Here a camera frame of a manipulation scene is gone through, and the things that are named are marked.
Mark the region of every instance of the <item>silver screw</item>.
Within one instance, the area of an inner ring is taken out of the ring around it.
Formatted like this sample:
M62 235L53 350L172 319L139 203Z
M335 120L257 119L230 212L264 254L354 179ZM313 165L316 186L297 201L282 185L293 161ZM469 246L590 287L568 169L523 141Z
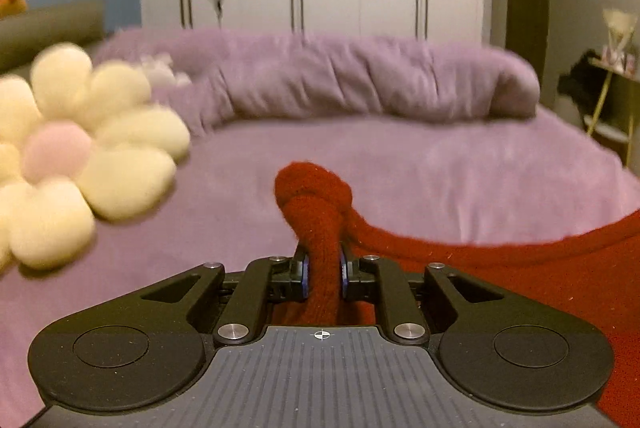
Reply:
M422 325L416 323L402 323L394 329L396 336L405 340L417 340L424 336L426 332Z
M240 323L228 323L218 329L218 335L226 340L240 340L249 333L249 328Z

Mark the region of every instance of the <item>orange plush toy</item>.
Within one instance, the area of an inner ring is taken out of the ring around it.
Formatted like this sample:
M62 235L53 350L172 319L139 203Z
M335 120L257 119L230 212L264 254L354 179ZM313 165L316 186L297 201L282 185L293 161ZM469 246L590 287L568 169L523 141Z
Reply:
M27 0L0 0L0 20L23 13L28 8Z

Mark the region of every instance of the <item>bed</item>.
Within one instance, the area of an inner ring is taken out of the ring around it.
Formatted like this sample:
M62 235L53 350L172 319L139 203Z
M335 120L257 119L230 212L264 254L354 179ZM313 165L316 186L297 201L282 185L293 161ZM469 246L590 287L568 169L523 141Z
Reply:
M192 84L157 88L193 144L151 215L98 225L61 270L0 276L0 426L41 407L26 354L46 325L219 261L291 255L278 170L309 160L353 189L369 223L452 244L545 243L621 220L640 182L619 157L538 104L528 64L491 48L415 40L118 32L94 62L168 53Z

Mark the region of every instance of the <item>flower-shaped pillow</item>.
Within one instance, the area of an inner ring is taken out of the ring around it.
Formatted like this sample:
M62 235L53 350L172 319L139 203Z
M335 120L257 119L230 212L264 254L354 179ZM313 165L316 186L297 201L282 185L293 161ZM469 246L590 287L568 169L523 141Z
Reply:
M0 269L12 257L59 267L91 243L94 213L115 221L148 211L190 145L184 122L149 104L149 81L125 62L94 69L62 43L35 59L31 87L0 77Z

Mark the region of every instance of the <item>orange object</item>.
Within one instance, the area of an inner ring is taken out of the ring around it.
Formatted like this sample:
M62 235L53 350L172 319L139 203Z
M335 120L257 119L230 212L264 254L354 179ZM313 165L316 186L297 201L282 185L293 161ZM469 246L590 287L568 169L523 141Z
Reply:
M640 211L580 236L542 245L445 245L369 225L351 188L311 163L278 173L278 207L309 255L309 299L274 311L280 325L366 325L372 305L340 300L340 241L405 271L443 262L476 278L578 316L609 339L615 367L598 406L624 428L640 427Z
M28 8L27 0L0 0L0 20L23 13Z

